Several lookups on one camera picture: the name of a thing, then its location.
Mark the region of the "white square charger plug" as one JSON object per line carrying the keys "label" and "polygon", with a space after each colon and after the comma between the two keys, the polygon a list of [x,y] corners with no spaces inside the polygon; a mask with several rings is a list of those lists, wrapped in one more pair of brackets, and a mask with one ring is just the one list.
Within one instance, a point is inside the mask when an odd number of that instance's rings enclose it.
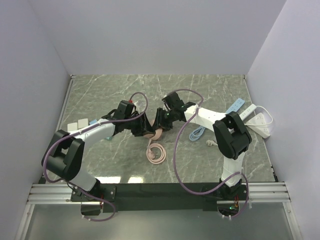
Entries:
{"label": "white square charger plug", "polygon": [[67,124],[67,131],[69,133],[77,131],[77,130],[78,130],[78,123],[77,122]]}

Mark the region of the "blue long power strip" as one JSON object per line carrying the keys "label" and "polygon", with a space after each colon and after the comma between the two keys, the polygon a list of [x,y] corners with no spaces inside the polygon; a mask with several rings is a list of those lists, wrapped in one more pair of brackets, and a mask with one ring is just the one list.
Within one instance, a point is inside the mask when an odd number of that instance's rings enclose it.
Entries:
{"label": "blue long power strip", "polygon": [[227,110],[226,114],[229,114],[231,112],[237,112],[243,105],[245,101],[242,98],[238,98]]}

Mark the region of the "pink round power strip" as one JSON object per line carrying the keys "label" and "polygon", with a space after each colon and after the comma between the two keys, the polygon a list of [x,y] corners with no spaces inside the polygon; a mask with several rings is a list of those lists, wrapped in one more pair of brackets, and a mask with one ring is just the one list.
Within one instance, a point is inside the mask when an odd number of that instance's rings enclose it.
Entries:
{"label": "pink round power strip", "polygon": [[151,140],[158,140],[163,133],[163,129],[160,127],[155,130],[155,133],[145,134],[143,137]]}

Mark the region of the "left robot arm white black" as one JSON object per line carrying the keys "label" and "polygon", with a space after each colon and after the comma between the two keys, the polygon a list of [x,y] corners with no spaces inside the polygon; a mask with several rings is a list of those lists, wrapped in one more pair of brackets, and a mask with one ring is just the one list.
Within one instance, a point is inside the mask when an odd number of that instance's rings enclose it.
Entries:
{"label": "left robot arm white black", "polygon": [[78,188],[88,201],[102,196],[101,183],[82,166],[84,152],[95,143],[113,137],[123,130],[143,137],[155,134],[147,115],[139,113],[131,100],[122,100],[116,109],[101,117],[95,124],[73,132],[57,131],[42,159],[42,166]]}

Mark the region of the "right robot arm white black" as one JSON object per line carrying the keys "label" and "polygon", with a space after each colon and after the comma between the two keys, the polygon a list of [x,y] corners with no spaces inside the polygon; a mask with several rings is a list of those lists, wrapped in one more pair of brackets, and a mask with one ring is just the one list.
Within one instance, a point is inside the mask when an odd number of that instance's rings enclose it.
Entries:
{"label": "right robot arm white black", "polygon": [[[246,151],[252,142],[243,120],[238,113],[215,112],[201,107],[202,102],[184,103],[180,99],[177,91],[168,93],[162,99],[165,110],[158,109],[154,127],[161,127],[165,130],[173,128],[173,122],[183,121],[184,125],[179,130],[173,148],[173,170],[175,176],[184,190],[193,195],[207,195],[219,189],[222,198],[230,200],[237,194],[237,190],[242,184],[242,178],[246,176],[242,173],[242,164]],[[182,182],[176,166],[176,152],[180,136],[187,126],[193,123],[211,130],[215,134],[218,149],[223,155],[223,171],[220,183],[211,190],[204,192],[193,191]]]}

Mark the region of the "blue plug adapter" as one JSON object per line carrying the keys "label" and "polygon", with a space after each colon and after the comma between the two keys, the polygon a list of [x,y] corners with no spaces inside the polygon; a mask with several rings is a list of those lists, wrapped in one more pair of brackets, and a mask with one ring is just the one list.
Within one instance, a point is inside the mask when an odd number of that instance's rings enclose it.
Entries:
{"label": "blue plug adapter", "polygon": [[77,121],[78,129],[85,128],[89,125],[89,120],[87,118],[79,119]]}

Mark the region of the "teal dual USB charger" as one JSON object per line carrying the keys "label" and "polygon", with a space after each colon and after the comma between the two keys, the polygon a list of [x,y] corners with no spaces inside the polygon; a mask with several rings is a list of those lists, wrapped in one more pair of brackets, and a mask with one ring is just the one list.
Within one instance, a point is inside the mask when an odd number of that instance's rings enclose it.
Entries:
{"label": "teal dual USB charger", "polygon": [[97,119],[94,119],[89,122],[89,125],[96,125],[96,124],[100,125],[100,122]]}

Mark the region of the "white power strip coloured sockets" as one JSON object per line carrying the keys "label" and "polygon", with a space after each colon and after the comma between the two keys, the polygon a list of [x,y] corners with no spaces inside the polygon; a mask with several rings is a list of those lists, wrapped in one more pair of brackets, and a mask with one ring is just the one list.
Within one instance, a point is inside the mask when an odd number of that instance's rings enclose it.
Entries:
{"label": "white power strip coloured sockets", "polygon": [[250,114],[252,114],[257,106],[255,104],[251,104],[247,109],[245,109],[239,116],[242,121],[244,121]]}

